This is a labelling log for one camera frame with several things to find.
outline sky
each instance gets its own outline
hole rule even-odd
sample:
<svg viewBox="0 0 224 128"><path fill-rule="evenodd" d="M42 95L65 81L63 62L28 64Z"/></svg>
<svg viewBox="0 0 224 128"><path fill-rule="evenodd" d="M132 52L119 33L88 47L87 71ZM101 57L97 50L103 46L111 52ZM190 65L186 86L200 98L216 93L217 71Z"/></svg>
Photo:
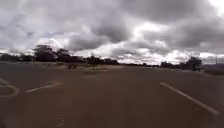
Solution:
<svg viewBox="0 0 224 128"><path fill-rule="evenodd" d="M223 0L0 0L0 52L37 44L122 63L224 62Z"/></svg>

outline road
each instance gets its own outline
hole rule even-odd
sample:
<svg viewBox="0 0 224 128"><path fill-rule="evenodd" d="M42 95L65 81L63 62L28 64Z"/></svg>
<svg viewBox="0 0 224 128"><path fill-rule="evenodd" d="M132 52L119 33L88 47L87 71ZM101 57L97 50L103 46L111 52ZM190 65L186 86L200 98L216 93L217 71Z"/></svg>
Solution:
<svg viewBox="0 0 224 128"><path fill-rule="evenodd" d="M221 76L137 67L83 72L0 64L0 78L20 90L0 97L0 127L1 122L7 128L223 125Z"/></svg>

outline gray cloud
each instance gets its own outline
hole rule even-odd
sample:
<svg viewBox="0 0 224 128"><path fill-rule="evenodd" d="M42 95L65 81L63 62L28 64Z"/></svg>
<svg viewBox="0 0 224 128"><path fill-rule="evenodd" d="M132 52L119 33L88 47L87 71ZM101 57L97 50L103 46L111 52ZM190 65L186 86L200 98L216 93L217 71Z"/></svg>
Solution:
<svg viewBox="0 0 224 128"><path fill-rule="evenodd" d="M93 32L109 38L111 42L118 43L129 38L127 26L122 17L109 17L100 22L100 25L93 28Z"/></svg>
<svg viewBox="0 0 224 128"><path fill-rule="evenodd" d="M123 0L122 6L138 17L160 23L214 14L207 0Z"/></svg>
<svg viewBox="0 0 224 128"><path fill-rule="evenodd" d="M105 37L80 34L72 36L69 40L69 45L66 46L66 48L73 51L95 49L107 42L108 41Z"/></svg>

